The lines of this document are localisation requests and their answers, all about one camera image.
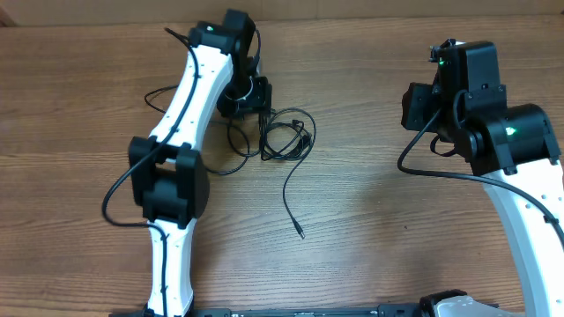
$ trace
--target power cord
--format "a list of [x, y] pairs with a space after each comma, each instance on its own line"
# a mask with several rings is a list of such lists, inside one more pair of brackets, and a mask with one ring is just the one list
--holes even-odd
[[182, 44], [184, 44], [184, 46], [186, 46], [190, 55], [192, 56], [192, 59], [194, 60], [194, 81], [192, 82], [192, 86], [190, 88], [188, 98], [186, 99], [186, 102], [184, 103], [184, 107], [182, 108], [181, 112], [179, 113], [178, 118], [176, 119], [172, 128], [170, 129], [170, 132], [167, 134], [167, 136], [165, 136], [165, 138], [160, 142], [160, 144], [156, 148], [154, 148], [154, 150], [152, 150], [149, 154], [147, 154], [146, 156], [141, 158], [127, 172], [125, 172], [122, 176], [120, 176], [120, 178], [118, 178], [117, 181], [115, 181], [114, 185], [112, 185], [112, 187], [106, 193], [106, 196], [104, 196], [104, 200], [102, 201], [101, 210], [102, 210], [102, 216], [111, 225], [115, 225], [115, 226], [119, 226], [119, 227], [129, 227], [129, 228], [131, 228], [131, 227], [134, 227], [134, 228], [152, 228], [152, 229], [156, 230], [157, 232], [159, 232], [160, 239], [162, 240], [162, 271], [161, 271], [161, 274], [160, 274], [160, 280], [161, 280], [160, 292], [162, 293], [163, 316], [167, 317], [167, 235], [157, 225], [144, 224], [144, 223], [134, 223], [134, 224], [120, 223], [120, 222], [114, 221], [114, 219], [112, 219], [108, 215], [108, 203], [109, 203], [110, 198], [114, 194], [114, 192], [141, 165], [145, 164], [147, 161], [149, 161], [151, 159], [154, 159], [155, 156], [159, 153], [159, 151], [163, 148], [163, 146], [165, 144], [167, 144], [168, 141], [173, 137], [174, 133], [176, 132], [176, 129], [178, 128], [178, 126], [182, 122], [183, 116], [186, 114], [186, 111], [188, 110], [188, 106], [189, 106], [190, 102], [192, 101], [192, 97], [194, 96], [194, 91], [196, 90], [197, 80], [199, 78], [198, 62], [197, 62], [196, 54], [194, 53], [194, 50], [192, 49], [192, 47], [189, 44], [188, 38], [186, 36], [180, 35], [180, 34], [174, 32], [174, 31], [172, 31], [171, 29], [169, 29], [167, 27], [165, 28], [165, 31], [172, 34], [176, 39], [178, 39]]
[[403, 166], [404, 163], [404, 159], [407, 156], [407, 154], [409, 153], [409, 151], [413, 148], [413, 146], [421, 139], [421, 137], [423, 136], [423, 134], [425, 132], [427, 132], [427, 130], [429, 129], [429, 127], [431, 127], [431, 125], [433, 125], [433, 123], [437, 120], [437, 118], [439, 117], [439, 115], [441, 114], [442, 108], [439, 109], [431, 118], [431, 120], [429, 120], [429, 122], [427, 123], [427, 125], [425, 126], [425, 128], [423, 128], [418, 134], [417, 136], [415, 136], [413, 138], [413, 140], [407, 145], [407, 147], [405, 147], [404, 151], [402, 152], [402, 154], [399, 156], [399, 158], [397, 159], [397, 168], [404, 172], [404, 173], [408, 173], [408, 174], [412, 174], [412, 175], [420, 175], [420, 176], [431, 176], [431, 177], [442, 177], [442, 178], [450, 178], [450, 179], [457, 179], [457, 180], [465, 180], [465, 181], [477, 181], [477, 182], [481, 182], [481, 183], [485, 183], [485, 184], [489, 184], [489, 185], [493, 185], [493, 186], [497, 186], [500, 188], [504, 188], [506, 190], [509, 190], [515, 194], [520, 195], [521, 197], [523, 197], [524, 199], [528, 200], [529, 202], [531, 202], [533, 205], [535, 205], [535, 207], [537, 207], [545, 216], [545, 221], [547, 223], [550, 223], [554, 230], [556, 231], [556, 235], [558, 235], [558, 238], [560, 239], [560, 243], [562, 244], [562, 247], [564, 248], [564, 232], [562, 231], [562, 228], [559, 225], [559, 220], [558, 218], [556, 218], [552, 212], [550, 212], [544, 204], [542, 204], [540, 201], [538, 201], [537, 199], [535, 199], [533, 196], [527, 194], [526, 192], [524, 192], [523, 190], [513, 186], [513, 185], [509, 185], [507, 183], [504, 183], [502, 181], [497, 181], [497, 180], [493, 180], [493, 179], [489, 179], [487, 177], [481, 177], [481, 176], [474, 176], [474, 175], [469, 175], [469, 174], [464, 174], [464, 173], [451, 173], [451, 172], [436, 172], [436, 171], [423, 171], [423, 170], [417, 170], [417, 169], [411, 169], [411, 168], [407, 168]]
[[[170, 85], [170, 86], [166, 86], [166, 87], [156, 89], [152, 92], [148, 92], [145, 95], [145, 103], [147, 104], [147, 106], [149, 106], [149, 107], [161, 112], [162, 114], [164, 114], [166, 111], [161, 109], [161, 108], [154, 106], [151, 103], [151, 101], [156, 96], [158, 96], [160, 93], [173, 90], [177, 87], [178, 87], [178, 85]], [[313, 132], [314, 132], [313, 135], [305, 129], [305, 123], [303, 121], [294, 119], [294, 120], [292, 120], [292, 122], [289, 122], [289, 123], [288, 122], [277, 122], [277, 120], [279, 120], [279, 117], [282, 114], [290, 114], [290, 113], [300, 113], [300, 114], [306, 115], [313, 125]], [[281, 110], [279, 112], [272, 111], [272, 116], [271, 116], [270, 119], [265, 114], [259, 114], [258, 115], [258, 122], [259, 122], [258, 127], [259, 127], [259, 133], [260, 133], [259, 146], [258, 146], [257, 151], [251, 152], [250, 141], [249, 141], [249, 138], [247, 137], [247, 134], [241, 128], [234, 125], [232, 119], [230, 119], [229, 122], [219, 122], [219, 121], [211, 120], [210, 123], [221, 124], [221, 125], [226, 126], [226, 128], [227, 128], [227, 141], [229, 142], [229, 146], [231, 147], [233, 152], [237, 153], [237, 155], [243, 157], [244, 159], [239, 166], [237, 166], [236, 168], [229, 170], [229, 171], [216, 171], [216, 170], [211, 169], [208, 166], [206, 167], [206, 170], [210, 173], [215, 173], [215, 174], [218, 174], [218, 175], [230, 175], [232, 173], [236, 173], [239, 170], [241, 170], [245, 166], [245, 164], [247, 163], [249, 158], [255, 157], [259, 153], [261, 154], [261, 160], [263, 160], [263, 161], [267, 161], [267, 160], [270, 160], [270, 159], [298, 161], [298, 163], [293, 167], [292, 171], [290, 171], [290, 173], [286, 177], [286, 180], [284, 181], [284, 187], [282, 187], [282, 200], [284, 202], [284, 206], [286, 207], [286, 212], [288, 213], [290, 220], [292, 220], [293, 227], [295, 228], [296, 232], [300, 235], [300, 237], [302, 239], [305, 239], [306, 234], [304, 233], [303, 229], [300, 226], [300, 223], [298, 223], [298, 221], [296, 220], [296, 218], [293, 216], [292, 212], [290, 211], [290, 208], [288, 207], [288, 203], [286, 201], [286, 186], [287, 186], [288, 181], [290, 180], [290, 177], [292, 176], [293, 172], [308, 157], [309, 153], [313, 149], [313, 146], [314, 146], [314, 143], [315, 143], [315, 137], [317, 135], [317, 128], [315, 126], [315, 120], [314, 120], [313, 116], [311, 114], [309, 114], [308, 112], [306, 112], [305, 110], [302, 110], [302, 109], [299, 109], [299, 108], [296, 108], [296, 107], [291, 107], [291, 108], [288, 108], [288, 109]], [[239, 132], [243, 136], [243, 138], [245, 140], [245, 144], [247, 145], [247, 151], [246, 152], [241, 152], [235, 147], [233, 140], [231, 138], [231, 129], [235, 129], [237, 132]], [[275, 129], [293, 129], [293, 131], [295, 132], [295, 135], [292, 138], [292, 140], [290, 142], [288, 142], [285, 146], [282, 147], [282, 149], [280, 149], [278, 151], [274, 150], [271, 147], [271, 145], [269, 143], [269, 139], [268, 139], [268, 134]]]

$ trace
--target wooden surface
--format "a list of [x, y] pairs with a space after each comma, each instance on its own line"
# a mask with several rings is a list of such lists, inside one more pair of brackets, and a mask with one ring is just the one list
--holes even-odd
[[559, 14], [561, 0], [0, 0], [16, 26], [221, 21], [228, 8], [255, 21], [305, 18]]
[[[128, 167], [131, 137], [160, 119], [143, 95], [182, 75], [185, 49], [163, 26], [0, 29], [1, 316], [104, 316], [146, 302], [147, 231], [107, 225], [100, 203]], [[259, 27], [273, 106], [301, 107], [318, 127], [288, 186], [308, 237], [299, 239], [281, 199], [293, 164], [251, 159], [235, 175], [212, 176], [193, 253], [196, 307], [371, 306], [459, 288], [522, 311], [508, 243], [481, 186], [396, 169], [414, 135], [399, 124], [401, 97], [410, 82], [432, 81], [428, 45], [494, 41], [509, 104], [542, 105], [564, 144], [564, 17]], [[429, 140], [409, 166], [469, 172], [460, 158], [431, 154]], [[204, 159], [217, 168], [239, 162], [222, 128], [208, 128]], [[129, 182], [110, 213], [140, 221]]]

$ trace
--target green indicator light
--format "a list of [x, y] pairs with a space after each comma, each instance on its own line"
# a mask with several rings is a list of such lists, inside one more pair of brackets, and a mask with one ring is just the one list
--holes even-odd
[[517, 130], [511, 127], [505, 128], [505, 132], [508, 134], [508, 136], [513, 136]]

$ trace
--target tabletop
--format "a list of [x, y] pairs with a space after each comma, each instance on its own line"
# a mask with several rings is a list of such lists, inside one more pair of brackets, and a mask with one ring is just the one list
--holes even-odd
[[[160, 120], [143, 95], [182, 76], [186, 49], [164, 26], [186, 33], [193, 24], [0, 28], [0, 315], [107, 316], [146, 303], [148, 232], [108, 225], [100, 204], [128, 168], [130, 139]], [[401, 98], [409, 83], [432, 82], [429, 45], [492, 41], [509, 105], [542, 106], [563, 144], [564, 17], [258, 27], [272, 106], [302, 108], [317, 126], [287, 189], [307, 238], [282, 203], [293, 162], [254, 158], [233, 175], [210, 175], [192, 254], [196, 308], [374, 306], [457, 288], [522, 312], [508, 242], [482, 187], [396, 169], [414, 136], [400, 125]], [[166, 107], [171, 96], [155, 103]], [[242, 125], [256, 147], [256, 120]], [[430, 139], [408, 166], [470, 172], [460, 157], [433, 155]], [[203, 156], [224, 169], [241, 159], [213, 125]], [[109, 212], [142, 220], [129, 181]]]

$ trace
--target wooden table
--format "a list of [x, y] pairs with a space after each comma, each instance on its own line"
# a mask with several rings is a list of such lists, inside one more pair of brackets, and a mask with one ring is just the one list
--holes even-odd
[[[104, 316], [146, 302], [147, 231], [106, 224], [100, 203], [128, 167], [131, 137], [160, 120], [143, 95], [182, 75], [185, 49], [163, 26], [0, 29], [0, 315]], [[372, 306], [459, 288], [523, 311], [508, 243], [481, 186], [396, 169], [414, 135], [399, 124], [401, 97], [410, 82], [432, 81], [429, 45], [493, 41], [509, 104], [544, 107], [564, 144], [564, 17], [259, 27], [273, 106], [301, 107], [318, 127], [288, 187], [308, 237], [299, 239], [281, 199], [291, 162], [251, 159], [235, 175], [211, 176], [193, 252], [196, 307]], [[245, 123], [253, 142], [255, 128]], [[236, 166], [223, 128], [208, 130], [205, 162]], [[469, 172], [461, 158], [431, 154], [429, 140], [409, 166]], [[140, 220], [129, 182], [110, 213]]]

